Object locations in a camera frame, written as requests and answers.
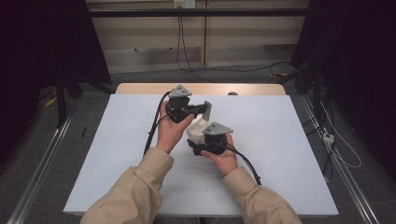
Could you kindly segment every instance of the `white tabletop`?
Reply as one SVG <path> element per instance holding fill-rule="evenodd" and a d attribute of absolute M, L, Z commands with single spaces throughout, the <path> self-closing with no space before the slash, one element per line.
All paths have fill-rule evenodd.
<path fill-rule="evenodd" d="M 128 167 L 140 162 L 161 97 L 111 96 L 66 213 L 85 213 Z M 193 95 L 190 104 L 204 101 L 213 105 L 211 121 L 234 130 L 235 147 L 251 161 L 262 184 L 284 197 L 298 215 L 338 214 L 289 96 Z M 215 165 L 193 156 L 186 138 L 184 134 L 172 151 L 175 163 L 160 191 L 159 215 L 240 216 Z"/>

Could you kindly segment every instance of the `forearm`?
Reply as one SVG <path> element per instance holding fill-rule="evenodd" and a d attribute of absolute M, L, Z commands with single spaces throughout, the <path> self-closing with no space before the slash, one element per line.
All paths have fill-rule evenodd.
<path fill-rule="evenodd" d="M 87 211 L 81 223 L 152 223 L 162 203 L 159 190 L 172 164 L 172 157 L 151 148 Z"/>
<path fill-rule="evenodd" d="M 238 202 L 245 223 L 301 223 L 288 202 L 270 189 L 258 186 L 242 167 L 223 181 Z"/>

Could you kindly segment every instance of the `white cable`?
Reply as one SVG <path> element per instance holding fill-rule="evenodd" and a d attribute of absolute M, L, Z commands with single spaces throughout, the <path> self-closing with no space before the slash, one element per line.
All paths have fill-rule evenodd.
<path fill-rule="evenodd" d="M 324 107 L 323 103 L 320 102 L 321 106 L 324 109 L 324 113 L 326 114 L 327 119 L 329 120 L 330 125 L 332 125 L 332 120 L 329 117 L 329 114 L 327 113 L 326 108 Z M 361 158 L 359 157 L 358 153 L 356 153 L 355 149 L 353 149 L 353 147 L 341 136 L 341 134 L 339 132 L 337 132 L 337 130 L 335 130 L 334 126 L 332 125 L 332 129 L 335 131 L 335 133 L 349 146 L 349 148 L 352 150 L 352 152 L 356 155 L 356 157 L 359 160 L 359 165 L 351 165 L 349 163 L 347 163 L 346 161 L 344 161 L 341 157 L 339 157 L 333 150 L 332 147 L 327 143 L 327 145 L 329 146 L 330 151 L 334 154 L 335 158 L 337 158 L 338 160 L 340 160 L 343 164 L 351 167 L 351 168 L 359 168 L 361 167 Z"/>

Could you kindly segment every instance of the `human hand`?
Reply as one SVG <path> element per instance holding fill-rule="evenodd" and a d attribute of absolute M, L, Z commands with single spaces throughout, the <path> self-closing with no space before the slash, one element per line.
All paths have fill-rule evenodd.
<path fill-rule="evenodd" d="M 227 143 L 233 146 L 233 138 L 231 135 L 229 133 L 226 133 L 225 135 L 227 137 Z M 202 150 L 201 155 L 212 160 L 218 167 L 218 170 L 224 175 L 229 174 L 238 167 L 236 154 L 229 149 L 226 149 L 221 155 L 216 155 L 209 151 Z"/>
<path fill-rule="evenodd" d="M 194 115 L 190 114 L 180 123 L 174 123 L 166 113 L 168 101 L 164 101 L 160 109 L 160 123 L 158 124 L 158 141 L 156 148 L 170 154 L 183 136 L 184 130 L 192 123 Z"/>

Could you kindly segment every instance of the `person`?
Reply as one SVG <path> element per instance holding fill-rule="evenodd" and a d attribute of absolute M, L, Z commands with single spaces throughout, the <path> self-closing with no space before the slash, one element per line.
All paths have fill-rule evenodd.
<path fill-rule="evenodd" d="M 167 103 L 162 104 L 160 118 L 167 115 Z M 156 147 L 151 147 L 136 167 L 126 170 L 110 191 L 88 209 L 80 223 L 152 223 L 162 204 L 159 190 L 172 168 L 170 153 L 192 120 L 193 115 L 180 123 L 169 117 L 161 119 Z M 230 134 L 227 142 L 233 146 Z M 223 182 L 239 204 L 245 223 L 301 223 L 281 196 L 257 185 L 243 167 L 238 167 L 231 150 L 226 149 L 219 156 L 205 150 L 201 154 L 224 174 Z"/>

